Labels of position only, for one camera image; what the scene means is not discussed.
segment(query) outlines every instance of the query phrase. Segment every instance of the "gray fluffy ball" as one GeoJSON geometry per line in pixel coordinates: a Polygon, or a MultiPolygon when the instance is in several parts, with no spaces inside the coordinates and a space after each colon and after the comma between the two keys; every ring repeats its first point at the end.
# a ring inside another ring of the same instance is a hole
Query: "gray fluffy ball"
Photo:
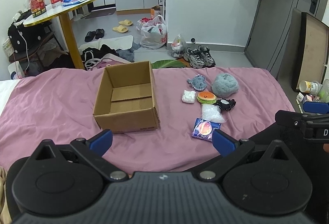
{"type": "Polygon", "coordinates": [[[211,89],[217,97],[226,98],[239,90],[239,84],[236,79],[228,73],[218,74],[211,89]]]}

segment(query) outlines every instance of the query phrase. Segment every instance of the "gold table leg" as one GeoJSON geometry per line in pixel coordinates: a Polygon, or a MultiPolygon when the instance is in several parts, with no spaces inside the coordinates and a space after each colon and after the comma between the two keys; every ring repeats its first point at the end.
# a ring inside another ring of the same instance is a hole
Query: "gold table leg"
{"type": "Polygon", "coordinates": [[[60,25],[64,33],[64,38],[66,40],[66,44],[68,47],[68,51],[70,52],[72,61],[74,63],[74,67],[77,69],[85,69],[78,50],[77,42],[74,37],[74,33],[68,13],[61,14],[59,18],[60,18],[60,25]]]}

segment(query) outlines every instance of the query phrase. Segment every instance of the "round table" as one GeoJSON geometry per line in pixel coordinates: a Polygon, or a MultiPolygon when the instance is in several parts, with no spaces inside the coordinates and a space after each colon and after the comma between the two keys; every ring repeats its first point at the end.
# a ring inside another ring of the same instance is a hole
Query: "round table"
{"type": "Polygon", "coordinates": [[[70,17],[68,15],[68,12],[71,12],[73,10],[76,10],[77,8],[80,8],[86,4],[89,4],[91,2],[94,2],[95,0],[86,0],[82,3],[71,5],[71,6],[59,6],[55,9],[51,7],[51,4],[46,6],[47,11],[36,17],[33,18],[32,15],[29,16],[24,22],[23,25],[28,26],[34,26],[40,23],[43,23],[45,21],[48,21],[52,18],[59,17],[60,19],[60,25],[63,30],[64,38],[68,47],[68,50],[70,52],[72,61],[74,63],[75,68],[78,69],[85,69],[81,60],[81,56],[78,50],[78,45],[74,37],[74,33],[71,26],[70,17]]]}

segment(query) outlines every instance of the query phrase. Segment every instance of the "bed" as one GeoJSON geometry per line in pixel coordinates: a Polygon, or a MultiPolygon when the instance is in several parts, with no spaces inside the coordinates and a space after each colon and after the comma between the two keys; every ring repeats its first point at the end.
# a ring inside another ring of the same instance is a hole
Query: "bed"
{"type": "MultiPolygon", "coordinates": [[[[192,90],[187,78],[204,75],[208,88],[219,73],[230,73],[240,90],[230,96],[236,106],[223,112],[222,130],[236,139],[249,138],[274,123],[278,110],[294,111],[278,82],[259,68],[155,69],[160,128],[114,135],[103,156],[118,168],[134,171],[183,171],[218,155],[208,141],[191,137],[201,104],[186,104],[192,90]]],[[[52,69],[36,77],[0,82],[0,165],[9,169],[29,156],[43,139],[56,144],[90,138],[100,132],[93,106],[103,69],[52,69]]]]}

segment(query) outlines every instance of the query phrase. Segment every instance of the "leaf-shaped rug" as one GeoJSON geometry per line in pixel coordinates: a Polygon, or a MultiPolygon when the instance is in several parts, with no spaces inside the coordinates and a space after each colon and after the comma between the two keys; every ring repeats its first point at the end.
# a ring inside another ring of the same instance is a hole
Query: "leaf-shaped rug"
{"type": "Polygon", "coordinates": [[[186,65],[178,60],[160,60],[152,64],[153,69],[159,68],[185,68],[186,65]]]}

